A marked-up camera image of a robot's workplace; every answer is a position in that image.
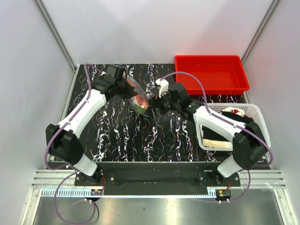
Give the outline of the clear zip top bag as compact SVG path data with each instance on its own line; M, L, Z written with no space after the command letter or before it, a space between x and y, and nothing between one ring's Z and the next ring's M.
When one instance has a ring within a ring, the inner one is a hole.
M149 101L146 93L140 84L134 78L128 76L126 72L123 73L123 78L125 78L128 84L134 88L135 96L128 99L129 104L136 113L145 116L149 107Z

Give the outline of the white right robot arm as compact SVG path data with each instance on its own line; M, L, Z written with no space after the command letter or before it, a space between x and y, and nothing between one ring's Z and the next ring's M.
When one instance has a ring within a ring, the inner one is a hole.
M180 83L170 84L158 79L150 99L154 113L176 111L197 126L204 126L223 136L232 144L232 155L225 159L213 173L214 183L223 186L230 176L241 170L259 166L258 160L269 149L258 124L232 120L210 109L200 101L192 100Z

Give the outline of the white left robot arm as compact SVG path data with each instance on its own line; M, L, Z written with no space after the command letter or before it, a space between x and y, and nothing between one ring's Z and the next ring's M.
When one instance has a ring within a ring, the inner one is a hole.
M44 161L47 169L47 157L53 156L65 162L69 167L85 174L85 180L92 186L101 181L101 174L97 164L89 159L81 145L79 138L82 131L95 113L114 96L128 99L134 96L134 88L128 83L123 67L109 65L105 74L99 79L91 80L90 64L84 65L88 90L81 102L73 111L57 125L49 124L46 128L46 142Z

